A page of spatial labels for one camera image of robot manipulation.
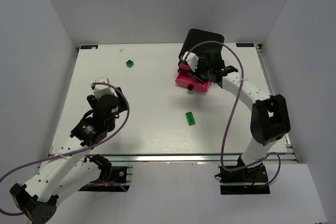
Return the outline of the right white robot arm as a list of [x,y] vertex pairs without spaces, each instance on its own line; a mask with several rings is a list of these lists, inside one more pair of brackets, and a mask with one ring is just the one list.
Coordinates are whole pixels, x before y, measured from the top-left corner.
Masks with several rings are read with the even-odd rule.
[[265,159],[271,147],[287,134],[290,120],[287,103],[281,94],[271,95],[257,88],[233,66],[225,66],[219,52],[207,52],[204,58],[186,52],[182,61],[195,78],[210,80],[236,97],[251,112],[252,138],[241,154],[243,167],[256,167]]

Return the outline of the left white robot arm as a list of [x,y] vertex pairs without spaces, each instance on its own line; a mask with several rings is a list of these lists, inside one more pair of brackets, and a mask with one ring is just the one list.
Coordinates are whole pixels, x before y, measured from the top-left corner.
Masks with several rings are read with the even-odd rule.
[[10,195],[32,223],[47,223],[66,198],[86,184],[104,176],[111,163],[100,154],[89,158],[78,170],[73,167],[95,147],[107,142],[121,129],[116,119],[129,113],[129,103],[121,88],[94,82],[93,94],[87,96],[91,109],[71,130],[59,152],[42,163],[44,166],[23,184],[14,184]]

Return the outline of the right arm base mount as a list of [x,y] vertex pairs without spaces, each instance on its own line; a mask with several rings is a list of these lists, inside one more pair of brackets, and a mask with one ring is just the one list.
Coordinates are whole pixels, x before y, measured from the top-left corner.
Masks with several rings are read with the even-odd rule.
[[221,166],[214,176],[220,184],[221,195],[269,195],[268,175],[263,163],[252,168],[229,172]]

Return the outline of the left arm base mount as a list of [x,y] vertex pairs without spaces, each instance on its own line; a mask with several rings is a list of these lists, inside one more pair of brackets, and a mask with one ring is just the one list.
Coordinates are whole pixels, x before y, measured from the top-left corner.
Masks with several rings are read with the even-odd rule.
[[82,165],[93,159],[97,164],[104,164],[103,170],[97,179],[84,185],[79,191],[126,193],[129,190],[133,175],[132,166],[122,163],[112,163],[104,157],[98,158],[97,155],[85,157]]

